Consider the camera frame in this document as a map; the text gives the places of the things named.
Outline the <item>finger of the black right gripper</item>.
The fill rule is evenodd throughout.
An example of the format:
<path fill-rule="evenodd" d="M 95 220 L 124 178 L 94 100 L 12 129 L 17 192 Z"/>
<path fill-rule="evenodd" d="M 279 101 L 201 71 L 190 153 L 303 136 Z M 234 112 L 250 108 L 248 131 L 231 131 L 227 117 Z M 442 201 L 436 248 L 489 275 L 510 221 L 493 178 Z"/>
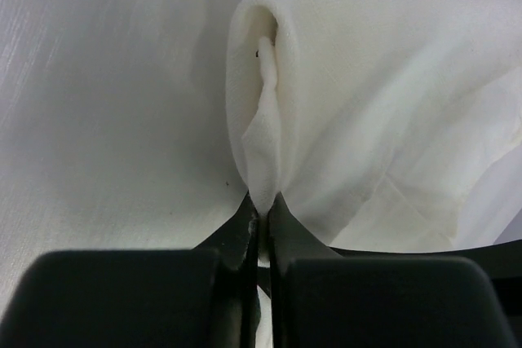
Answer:
<path fill-rule="evenodd" d="M 521 242 L 434 253 L 337 249 L 353 347 L 519 347 Z"/>

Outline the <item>white cloth napkin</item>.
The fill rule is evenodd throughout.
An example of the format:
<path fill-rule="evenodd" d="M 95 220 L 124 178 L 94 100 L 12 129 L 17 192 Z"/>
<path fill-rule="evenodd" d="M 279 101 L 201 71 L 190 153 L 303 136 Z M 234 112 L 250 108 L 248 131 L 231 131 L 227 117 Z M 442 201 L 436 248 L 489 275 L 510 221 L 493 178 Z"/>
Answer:
<path fill-rule="evenodd" d="M 521 206 L 521 0 L 242 0 L 232 154 L 324 245 L 496 245 Z"/>

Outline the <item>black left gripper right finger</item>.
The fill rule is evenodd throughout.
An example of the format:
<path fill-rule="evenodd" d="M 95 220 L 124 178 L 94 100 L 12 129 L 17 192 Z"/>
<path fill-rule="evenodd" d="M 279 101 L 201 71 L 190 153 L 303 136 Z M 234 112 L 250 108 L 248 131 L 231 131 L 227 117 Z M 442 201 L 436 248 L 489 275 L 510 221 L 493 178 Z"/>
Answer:
<path fill-rule="evenodd" d="M 505 347 L 492 283 L 453 256 L 357 252 L 324 245 L 277 196 L 268 214 L 277 347 Z"/>

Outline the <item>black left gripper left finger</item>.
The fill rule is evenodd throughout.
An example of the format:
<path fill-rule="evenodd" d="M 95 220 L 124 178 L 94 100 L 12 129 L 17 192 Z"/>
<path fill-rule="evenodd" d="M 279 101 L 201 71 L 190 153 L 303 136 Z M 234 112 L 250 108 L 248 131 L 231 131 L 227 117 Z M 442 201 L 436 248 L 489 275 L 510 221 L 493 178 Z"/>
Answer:
<path fill-rule="evenodd" d="M 250 198 L 193 249 L 46 253 L 10 302 L 13 347 L 252 347 L 259 218 Z"/>

